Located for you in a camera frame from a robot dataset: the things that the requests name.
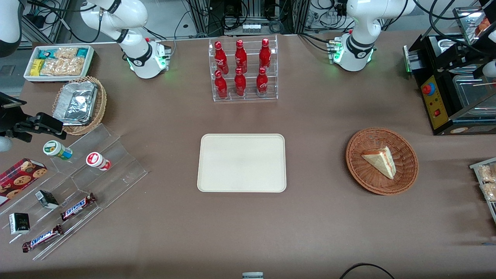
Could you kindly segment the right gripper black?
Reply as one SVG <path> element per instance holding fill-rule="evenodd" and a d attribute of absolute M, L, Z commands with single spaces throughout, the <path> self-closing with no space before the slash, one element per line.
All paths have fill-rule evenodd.
<path fill-rule="evenodd" d="M 0 93 L 0 132 L 8 138 L 17 138 L 20 141 L 30 143 L 32 133 L 49 134 L 59 139 L 66 139 L 67 132 L 64 132 L 63 123 L 52 116 L 39 112 L 35 116 L 35 128 L 30 126 L 21 106 L 27 104 L 26 101 L 19 100 L 7 94 Z"/>

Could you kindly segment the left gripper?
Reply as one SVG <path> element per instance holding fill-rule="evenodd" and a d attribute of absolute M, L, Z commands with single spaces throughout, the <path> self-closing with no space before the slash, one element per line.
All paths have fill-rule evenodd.
<path fill-rule="evenodd" d="M 485 56 L 470 50 L 446 50 L 448 55 L 448 65 L 446 71 L 450 74 L 471 74 L 477 70 Z"/>

